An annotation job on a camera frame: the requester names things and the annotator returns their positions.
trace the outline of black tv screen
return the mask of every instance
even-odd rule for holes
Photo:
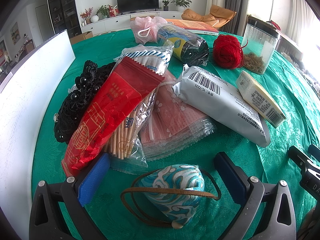
[[[120,12],[159,8],[159,0],[117,0]]]

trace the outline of red package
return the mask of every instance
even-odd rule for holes
[[[101,151],[112,133],[164,79],[125,57],[90,103],[73,133],[61,162],[67,176],[76,176]]]

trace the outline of white cabinet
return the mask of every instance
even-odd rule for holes
[[[104,20],[105,32],[130,28],[130,15],[121,15]]]
[[[92,32],[93,35],[98,35],[110,31],[119,31],[130,29],[130,19],[133,17],[160,16],[165,19],[181,19],[182,12],[176,11],[150,11],[140,12],[126,15],[119,15],[112,18],[99,20],[98,22],[81,27],[82,33]]]
[[[97,35],[99,33],[105,33],[106,28],[104,26],[104,21],[98,21],[81,27],[82,33],[92,32],[92,35]]]

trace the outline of orange book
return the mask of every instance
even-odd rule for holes
[[[197,34],[209,34],[218,36],[219,31],[210,25],[204,23],[204,22],[196,22],[196,21],[186,21],[186,20],[178,20],[178,19],[166,19],[168,23],[174,24],[180,28],[184,28],[188,31],[191,31],[193,33]]]

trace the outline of white vase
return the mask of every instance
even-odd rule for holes
[[[92,23],[95,23],[95,22],[97,22],[99,20],[99,16],[98,15],[94,15],[94,16],[92,16],[90,18],[90,20],[91,20]]]
[[[177,11],[178,12],[183,12],[186,8],[184,6],[177,6]]]

